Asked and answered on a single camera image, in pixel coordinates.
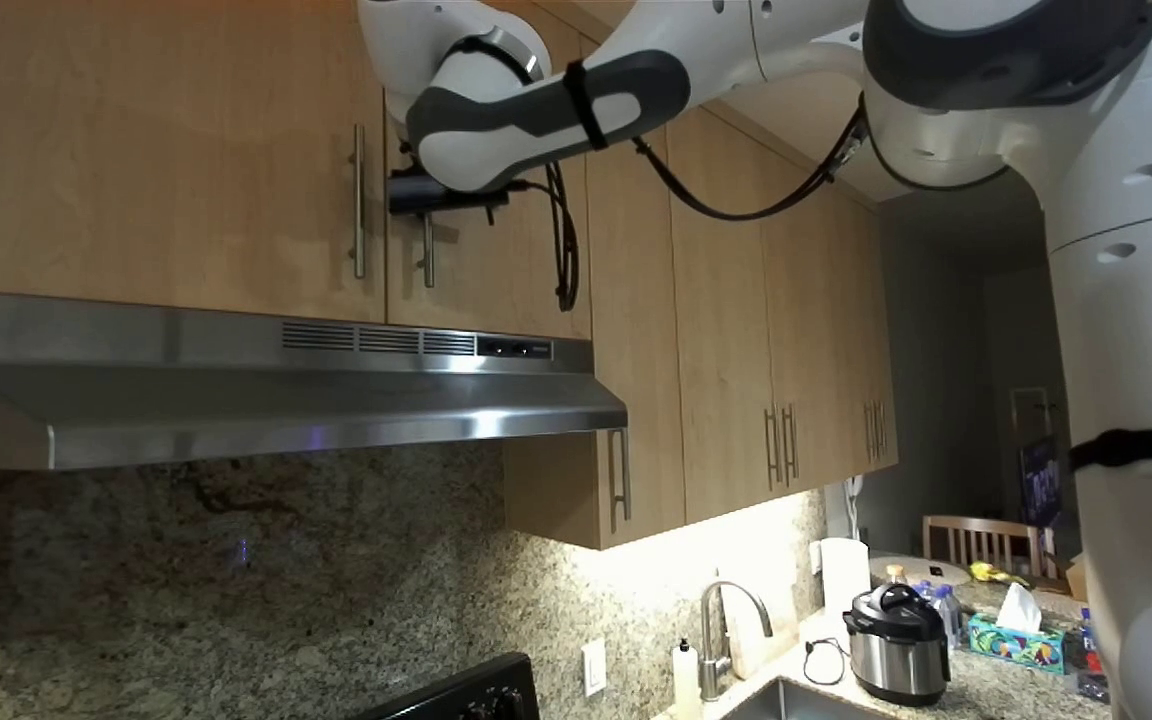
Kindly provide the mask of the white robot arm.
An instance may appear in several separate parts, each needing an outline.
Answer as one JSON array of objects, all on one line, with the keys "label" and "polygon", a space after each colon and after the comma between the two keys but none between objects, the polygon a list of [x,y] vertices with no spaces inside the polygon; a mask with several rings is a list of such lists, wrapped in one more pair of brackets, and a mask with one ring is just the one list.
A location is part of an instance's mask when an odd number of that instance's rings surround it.
[{"label": "white robot arm", "polygon": [[1152,720],[1152,0],[632,0],[579,62],[494,0],[357,0],[415,169],[445,191],[835,74],[919,188],[1014,172],[1045,213],[1092,628]]}]

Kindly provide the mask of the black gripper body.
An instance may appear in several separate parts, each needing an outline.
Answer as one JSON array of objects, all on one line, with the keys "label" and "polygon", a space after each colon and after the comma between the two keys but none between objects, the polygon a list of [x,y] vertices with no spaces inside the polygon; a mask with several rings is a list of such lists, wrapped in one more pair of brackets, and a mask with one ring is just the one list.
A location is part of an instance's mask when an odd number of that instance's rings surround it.
[{"label": "black gripper body", "polygon": [[393,215],[433,215],[433,213],[459,213],[459,210],[501,210],[507,201],[503,188],[496,191],[455,191],[433,180],[424,169],[398,169],[385,180],[385,205]]}]

